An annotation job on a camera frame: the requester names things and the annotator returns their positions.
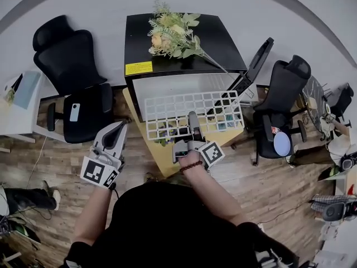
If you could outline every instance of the black shirt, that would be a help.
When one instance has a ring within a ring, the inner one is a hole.
[[[155,182],[124,193],[114,206],[110,226],[93,246],[73,243],[64,267],[70,264],[66,261],[82,268],[147,266],[151,262],[259,267],[255,252],[270,249],[286,264],[297,261],[256,224],[236,227],[210,213],[191,188]]]

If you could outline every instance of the chair backrest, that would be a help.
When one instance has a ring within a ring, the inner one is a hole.
[[[301,57],[294,55],[290,63],[278,60],[273,67],[268,94],[254,110],[290,112],[310,76],[310,65]]]
[[[65,15],[43,24],[32,41],[33,61],[61,96],[106,82],[94,61],[93,38],[89,31],[74,31]]]

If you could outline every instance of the wooden floor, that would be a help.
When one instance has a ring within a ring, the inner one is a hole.
[[[117,90],[116,99],[116,114],[128,113],[121,90]],[[38,124],[45,126],[47,106],[51,102],[53,100],[41,102]],[[60,122],[56,125],[56,130],[59,132],[62,129]],[[314,145],[319,139],[319,134],[311,122],[307,125],[307,130],[309,142],[303,145]],[[248,139],[246,133],[240,136],[241,141],[237,149],[224,148],[226,157],[212,169],[211,174],[242,204],[251,221],[256,223],[269,221],[278,214],[307,202],[314,194],[332,193],[331,182],[316,181],[317,176],[326,166],[306,165],[291,169],[285,159],[263,158],[258,167],[251,166],[250,155],[255,150],[255,142]],[[26,187],[45,141],[43,136],[34,135],[34,137],[35,144],[6,137],[0,139],[0,143],[7,143],[12,150],[10,154],[0,152],[0,182],[3,182],[6,188]],[[301,142],[299,136],[294,136],[294,139],[295,143]],[[92,185],[79,178],[83,156],[88,154],[90,145],[91,142],[71,145],[50,138],[46,140],[28,187],[39,187],[41,180],[46,180],[51,187],[60,190],[62,200],[60,209],[53,212],[50,220],[43,219],[34,210],[23,213],[29,222],[29,227],[34,229],[41,239],[42,245],[33,247],[29,240],[24,240],[22,237],[7,237],[6,241],[23,253],[24,260],[32,261],[37,258],[46,267],[61,265],[71,245],[75,220],[93,190]],[[160,173],[135,123],[129,125],[124,157],[126,166],[117,179],[119,195],[141,185],[146,172]],[[108,223],[115,200],[116,196],[113,194]],[[41,212],[44,217],[49,217],[46,210]],[[298,209],[265,223],[264,229],[269,236],[298,254],[302,261],[312,260],[315,250],[320,245],[318,237],[322,225],[314,221],[313,216],[309,204],[303,204]]]

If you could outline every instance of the blue round object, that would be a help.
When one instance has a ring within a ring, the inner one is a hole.
[[[279,132],[274,137],[274,149],[279,156],[285,157],[289,154],[291,143],[284,132]]]

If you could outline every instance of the person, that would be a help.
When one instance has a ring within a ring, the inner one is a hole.
[[[0,186],[0,219],[28,208],[58,210],[60,200],[60,192],[55,189],[50,194],[46,181],[42,181],[41,189],[4,189]]]
[[[196,151],[179,158],[191,187],[156,181],[149,174],[146,183],[125,192],[107,229],[112,191],[96,186],[76,220],[62,267],[216,263],[251,268],[260,267],[264,253],[280,258],[277,267],[297,267],[298,257],[248,222],[237,200],[199,159]]]
[[[297,150],[286,157],[290,166],[297,167],[307,164],[335,164],[341,165],[341,158],[357,152],[357,132],[348,128],[336,119],[327,117],[341,136],[333,139],[328,145],[316,146],[309,149]]]

